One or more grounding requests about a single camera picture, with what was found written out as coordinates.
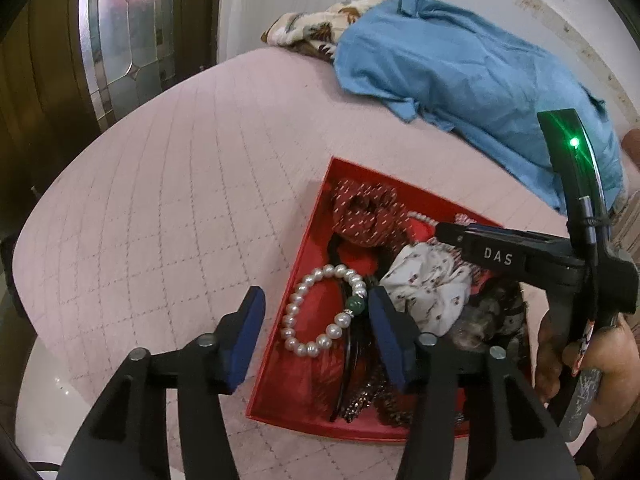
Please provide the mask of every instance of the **white scrunchie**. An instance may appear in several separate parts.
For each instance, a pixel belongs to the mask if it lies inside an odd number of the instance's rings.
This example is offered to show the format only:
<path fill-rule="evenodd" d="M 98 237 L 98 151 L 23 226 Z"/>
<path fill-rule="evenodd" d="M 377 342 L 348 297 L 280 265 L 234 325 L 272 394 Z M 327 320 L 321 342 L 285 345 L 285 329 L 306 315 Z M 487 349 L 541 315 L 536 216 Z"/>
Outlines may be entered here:
<path fill-rule="evenodd" d="M 456 268 L 444 246 L 402 248 L 380 280 L 396 310 L 409 312 L 422 332 L 445 335 L 460 316 L 471 290 L 471 267 Z"/>

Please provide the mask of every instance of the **white wall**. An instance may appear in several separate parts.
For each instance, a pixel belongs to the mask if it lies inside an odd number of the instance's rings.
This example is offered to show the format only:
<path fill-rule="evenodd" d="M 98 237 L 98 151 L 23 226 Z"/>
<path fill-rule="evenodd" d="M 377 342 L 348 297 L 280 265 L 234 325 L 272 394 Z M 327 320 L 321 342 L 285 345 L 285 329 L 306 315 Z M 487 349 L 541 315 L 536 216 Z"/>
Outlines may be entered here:
<path fill-rule="evenodd" d="M 219 60 L 261 46 L 282 13 L 323 10 L 340 0 L 221 0 Z M 605 98 L 618 133 L 640 122 L 640 51 L 607 0 L 445 0 L 561 57 Z"/>

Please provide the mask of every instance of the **pink quilted mat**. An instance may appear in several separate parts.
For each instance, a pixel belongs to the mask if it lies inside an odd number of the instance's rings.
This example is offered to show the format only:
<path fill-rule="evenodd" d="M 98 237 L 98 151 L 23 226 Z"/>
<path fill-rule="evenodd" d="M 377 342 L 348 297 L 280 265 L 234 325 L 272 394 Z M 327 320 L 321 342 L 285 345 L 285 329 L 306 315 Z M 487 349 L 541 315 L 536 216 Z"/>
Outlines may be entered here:
<path fill-rule="evenodd" d="M 560 215 L 481 153 L 345 95 L 330 65 L 277 48 L 236 57 L 105 132 L 53 183 L 20 235 L 18 291 L 82 396 L 93 402 L 132 348 L 181 347 L 260 285 L 267 314 L 249 378 L 221 398 L 241 477 L 394 478 L 399 446 L 330 441 L 244 417 L 331 155 L 511 228 L 566 233 Z M 546 300 L 532 288 L 526 297 L 535 334 Z M 170 397 L 168 438 L 180 467 L 176 404 Z"/>

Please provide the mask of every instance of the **human hand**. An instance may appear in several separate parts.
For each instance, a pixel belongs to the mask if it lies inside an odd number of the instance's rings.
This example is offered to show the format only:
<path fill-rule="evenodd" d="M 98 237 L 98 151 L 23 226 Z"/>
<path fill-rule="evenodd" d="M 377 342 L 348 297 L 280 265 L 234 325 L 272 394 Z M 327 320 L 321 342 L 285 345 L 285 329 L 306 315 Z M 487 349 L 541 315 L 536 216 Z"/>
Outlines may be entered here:
<path fill-rule="evenodd" d="M 549 313 L 545 314 L 538 332 L 538 362 L 536 392 L 542 402 L 548 402 L 560 389 L 562 363 L 572 366 L 580 343 L 571 343 L 559 354 L 553 345 Z M 598 330 L 591 339 L 580 369 L 603 371 L 598 395 L 591 403 L 590 413 L 600 427 L 620 420 L 640 395 L 640 356 L 638 345 L 622 314 L 615 327 Z"/>

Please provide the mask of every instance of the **patterned blanket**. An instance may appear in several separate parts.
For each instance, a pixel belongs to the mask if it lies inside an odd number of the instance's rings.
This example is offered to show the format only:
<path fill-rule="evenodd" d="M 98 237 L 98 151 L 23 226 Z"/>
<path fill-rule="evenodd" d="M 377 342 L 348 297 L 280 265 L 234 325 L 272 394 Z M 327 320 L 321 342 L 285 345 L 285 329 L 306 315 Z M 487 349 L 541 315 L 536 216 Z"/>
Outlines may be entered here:
<path fill-rule="evenodd" d="M 335 48 L 342 33 L 356 20 L 385 0 L 347 0 L 324 12 L 287 12 L 265 31 L 261 40 L 334 62 Z"/>

